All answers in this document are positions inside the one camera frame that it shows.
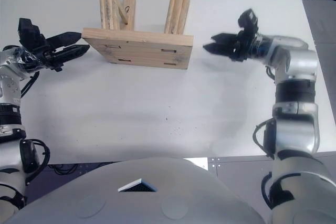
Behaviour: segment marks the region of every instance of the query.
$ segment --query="white table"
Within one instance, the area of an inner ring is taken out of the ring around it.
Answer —
[[[169,0],[136,0],[135,29],[162,32]],[[100,27],[99,0],[0,0],[0,46],[18,44],[20,17],[46,37]],[[259,31],[299,37],[314,49],[301,0],[191,0],[185,34],[194,35],[188,70],[107,63],[91,49],[44,70],[22,100],[28,137],[46,142],[51,163],[121,161],[148,156],[262,155],[255,125],[271,117],[275,86],[265,67],[212,56],[202,44],[252,7]],[[336,151],[336,128],[319,67],[320,151]]]

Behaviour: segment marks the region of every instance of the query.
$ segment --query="wire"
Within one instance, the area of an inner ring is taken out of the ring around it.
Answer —
[[[40,72],[37,71],[32,77],[30,77],[31,79],[27,82],[27,84],[21,90],[21,98],[24,97],[25,94],[29,91],[29,89],[33,86],[33,84],[35,83],[39,75],[40,75]]]
[[[8,45],[8,46],[5,46],[4,49],[2,49],[2,51],[6,51],[6,50],[9,50],[9,49],[12,49],[12,48],[17,48],[19,46],[16,46],[16,45]]]
[[[37,175],[39,175],[42,170],[44,168],[47,167],[49,160],[50,160],[50,149],[48,148],[48,146],[42,142],[41,140],[38,139],[31,139],[32,142],[34,143],[34,145],[39,145],[42,146],[44,148],[44,152],[42,153],[45,157],[43,159],[42,164],[37,168],[37,170],[35,172],[33,172],[32,174],[30,174],[27,178],[26,178],[26,185],[29,185],[30,182],[37,177]]]
[[[266,66],[266,74],[269,78],[271,78],[273,81],[275,80],[275,75],[272,73],[272,70],[269,66]]]
[[[69,175],[69,174],[72,174],[74,173],[77,168],[78,168],[78,164],[73,164],[70,168],[68,169],[63,169],[63,166],[64,165],[48,165],[49,168],[53,169],[54,172],[57,174],[57,175]]]
[[[265,152],[266,155],[267,155],[268,157],[271,157],[272,159],[274,159],[274,155],[273,155],[272,153],[268,153],[268,152],[266,152],[266,150],[264,149],[264,147],[263,147],[261,144],[259,144],[259,141],[258,141],[258,138],[257,138],[257,133],[258,133],[258,131],[259,131],[263,126],[265,126],[268,122],[270,122],[271,120],[273,120],[273,118],[268,119],[268,120],[266,120],[266,121],[264,121],[264,122],[258,124],[258,125],[256,126],[254,132],[253,132],[252,138],[253,138],[253,142],[254,142],[256,145],[258,145],[259,148],[262,149],[262,151]]]
[[[273,209],[273,204],[269,200],[269,198],[266,194],[266,184],[267,184],[267,181],[269,181],[271,178],[272,178],[272,172],[269,172],[269,174],[267,174],[265,177],[263,177],[263,179],[261,181],[261,194],[262,194],[262,197],[263,197],[265,203],[268,205],[268,207],[270,209]]]

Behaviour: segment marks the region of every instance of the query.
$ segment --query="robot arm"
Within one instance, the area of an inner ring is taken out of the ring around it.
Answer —
[[[312,156],[320,142],[314,102],[317,54],[300,39],[259,34],[258,19],[251,9],[238,23],[242,30],[237,35],[218,34],[204,48],[232,61],[259,60],[275,80],[272,118],[254,132],[257,143],[257,131],[266,126],[264,142],[257,144],[274,160],[272,186],[265,198],[272,209],[271,223],[336,221],[336,184]]]
[[[0,52],[0,223],[25,206],[25,187],[48,164],[50,151],[40,140],[29,140],[21,123],[20,101],[40,69],[61,71],[63,63],[82,56],[89,45],[72,45],[80,33],[67,32],[46,39],[30,19],[19,20],[22,47]],[[20,91],[19,82],[34,77]],[[35,145],[44,148],[39,166]]]

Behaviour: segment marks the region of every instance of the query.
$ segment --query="wooden stand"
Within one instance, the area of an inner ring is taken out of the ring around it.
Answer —
[[[190,0],[170,0],[164,34],[134,31],[135,0],[100,0],[101,27],[82,38],[109,62],[187,69],[193,36],[182,35]]]

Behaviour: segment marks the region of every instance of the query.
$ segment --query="gray floor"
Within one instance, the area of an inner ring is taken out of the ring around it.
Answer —
[[[336,2],[332,0],[303,0],[317,51],[321,62],[324,78],[330,97],[331,106],[336,114]],[[323,153],[317,155],[336,179],[336,154]],[[260,183],[271,170],[271,161],[263,156],[257,157],[212,157],[209,158],[209,171],[216,174],[235,194],[254,207],[267,220],[270,210],[264,203]],[[82,164],[72,175],[58,176],[46,169],[27,188],[29,201],[56,189],[81,174],[96,168],[96,164]]]

